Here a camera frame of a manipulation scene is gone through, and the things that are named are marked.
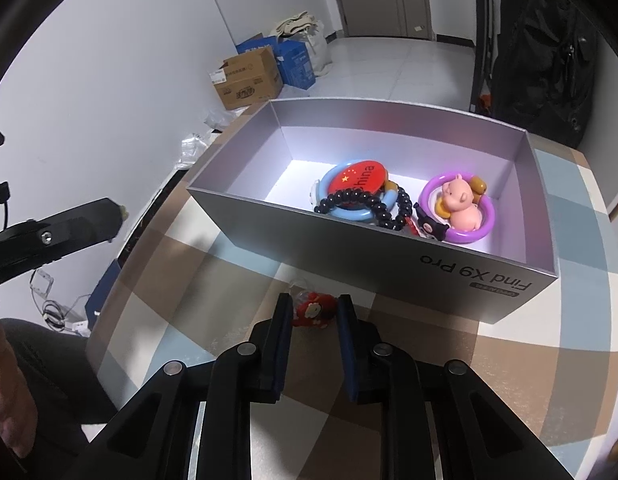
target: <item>table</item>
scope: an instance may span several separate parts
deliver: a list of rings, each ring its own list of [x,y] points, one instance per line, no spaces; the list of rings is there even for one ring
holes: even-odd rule
[[[560,278],[494,325],[447,316],[235,247],[185,187],[257,107],[221,135],[170,194],[113,286],[87,354],[122,406],[165,362],[207,362],[248,339],[294,279],[350,294],[358,315],[413,358],[471,367],[577,479],[598,456],[618,391],[618,252],[584,156],[532,136],[548,192]],[[589,238],[586,244],[578,240]],[[254,404],[254,479],[377,479],[380,413],[348,403],[335,323],[295,329],[275,406]]]

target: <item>black bag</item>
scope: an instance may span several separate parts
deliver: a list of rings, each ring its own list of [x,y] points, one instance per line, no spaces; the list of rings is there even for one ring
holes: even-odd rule
[[[569,0],[502,0],[495,119],[576,148],[591,115],[598,34]]]

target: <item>gray box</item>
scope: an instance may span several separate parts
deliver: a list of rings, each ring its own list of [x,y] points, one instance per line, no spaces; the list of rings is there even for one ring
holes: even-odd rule
[[[436,174],[477,174],[489,186],[496,227],[482,245],[460,246],[314,213],[316,176],[355,158],[382,163],[413,202]],[[449,314],[493,323],[556,279],[528,134],[473,114],[359,99],[271,101],[188,190],[238,247]]]

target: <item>black pants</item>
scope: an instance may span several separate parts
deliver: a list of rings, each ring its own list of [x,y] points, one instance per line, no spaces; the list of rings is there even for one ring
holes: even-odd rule
[[[85,354],[87,340],[20,319],[1,319],[38,408],[29,478],[60,479],[88,444],[81,424],[103,424],[116,409]]]

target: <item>pink pig toy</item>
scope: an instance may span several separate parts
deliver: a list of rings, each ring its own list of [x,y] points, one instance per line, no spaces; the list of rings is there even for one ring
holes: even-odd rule
[[[442,184],[442,206],[449,213],[449,224],[459,231],[475,231],[482,224],[482,213],[473,203],[471,186],[458,174]]]

